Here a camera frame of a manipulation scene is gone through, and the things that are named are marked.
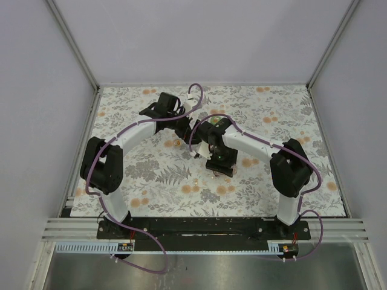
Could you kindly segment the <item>red pill organizer box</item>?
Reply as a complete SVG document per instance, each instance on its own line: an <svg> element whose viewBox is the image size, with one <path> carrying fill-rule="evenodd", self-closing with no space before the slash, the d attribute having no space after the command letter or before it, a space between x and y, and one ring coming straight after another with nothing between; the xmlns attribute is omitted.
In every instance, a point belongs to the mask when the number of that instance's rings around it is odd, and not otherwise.
<svg viewBox="0 0 387 290"><path fill-rule="evenodd" d="M237 167L235 164L232 165L231 167L220 166L220 167L216 167L212 171L215 176L224 175L224 176L228 176L229 178L232 178L237 171Z"/></svg>

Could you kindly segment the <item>green pill bottle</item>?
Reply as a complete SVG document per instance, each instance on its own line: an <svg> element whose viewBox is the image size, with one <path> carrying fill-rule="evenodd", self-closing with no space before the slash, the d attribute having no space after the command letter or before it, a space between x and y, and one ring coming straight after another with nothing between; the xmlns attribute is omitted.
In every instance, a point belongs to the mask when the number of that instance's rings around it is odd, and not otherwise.
<svg viewBox="0 0 387 290"><path fill-rule="evenodd" d="M221 119L222 119L222 116L215 115L210 118L210 124L212 125L217 124L217 122L219 122Z"/></svg>

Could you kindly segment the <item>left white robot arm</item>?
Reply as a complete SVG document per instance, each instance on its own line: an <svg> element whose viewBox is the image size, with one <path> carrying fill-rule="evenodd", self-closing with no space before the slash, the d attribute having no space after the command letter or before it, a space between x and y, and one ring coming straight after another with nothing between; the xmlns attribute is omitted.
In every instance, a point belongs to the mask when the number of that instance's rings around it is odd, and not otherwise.
<svg viewBox="0 0 387 290"><path fill-rule="evenodd" d="M115 237L124 239L131 233L131 224L125 220L129 211L120 192L125 156L163 129L174 131L181 141L188 143L193 132L191 115L201 107L203 97L204 92L200 92L198 100L189 97L182 103L178 97L162 92L156 102L139 112L133 124L109 140L98 137L88 140L80 177L86 181L86 193L98 197L105 217L112 222L110 232Z"/></svg>

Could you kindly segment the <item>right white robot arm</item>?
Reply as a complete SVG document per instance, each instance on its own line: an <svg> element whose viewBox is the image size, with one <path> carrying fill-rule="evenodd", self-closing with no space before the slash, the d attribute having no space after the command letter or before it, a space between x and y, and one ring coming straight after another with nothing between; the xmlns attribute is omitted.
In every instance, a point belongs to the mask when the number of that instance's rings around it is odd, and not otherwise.
<svg viewBox="0 0 387 290"><path fill-rule="evenodd" d="M301 190L309 183L313 173L300 142L289 139L281 145L252 135L238 128L227 117L216 124L198 121L193 135L201 140L197 154L207 159L206 168L232 177L239 152L255 157L269 166L272 183L279 193L275 232L282 239L289 239L297 231L298 204Z"/></svg>

